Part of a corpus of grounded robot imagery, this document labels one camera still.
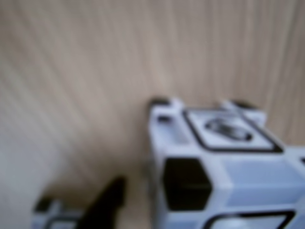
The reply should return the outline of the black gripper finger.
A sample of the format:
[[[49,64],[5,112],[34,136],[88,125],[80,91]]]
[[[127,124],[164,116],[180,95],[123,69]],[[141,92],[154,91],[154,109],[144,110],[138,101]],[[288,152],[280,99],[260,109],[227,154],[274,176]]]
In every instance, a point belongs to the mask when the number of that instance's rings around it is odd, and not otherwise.
[[[114,229],[116,216],[124,205],[126,178],[111,181],[95,201],[85,210],[81,218],[82,229]]]

